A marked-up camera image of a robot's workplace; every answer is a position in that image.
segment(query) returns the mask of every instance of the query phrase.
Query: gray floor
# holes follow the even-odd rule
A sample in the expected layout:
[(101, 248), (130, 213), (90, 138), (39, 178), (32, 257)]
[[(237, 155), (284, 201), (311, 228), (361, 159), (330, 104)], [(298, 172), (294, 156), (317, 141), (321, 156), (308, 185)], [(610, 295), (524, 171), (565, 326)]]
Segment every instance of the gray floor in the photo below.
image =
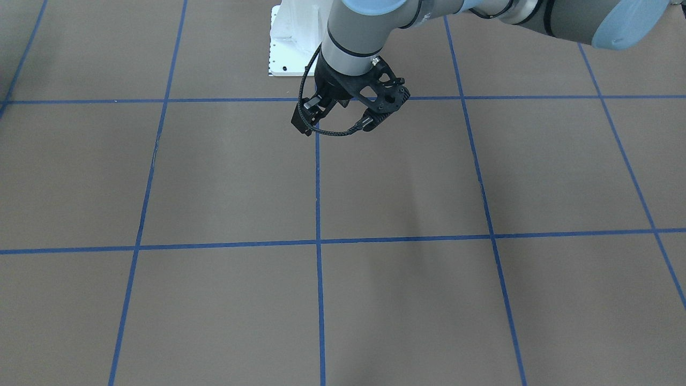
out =
[(331, 139), (275, 3), (0, 0), (1, 386), (684, 384), (681, 10), (394, 32), (423, 98)]

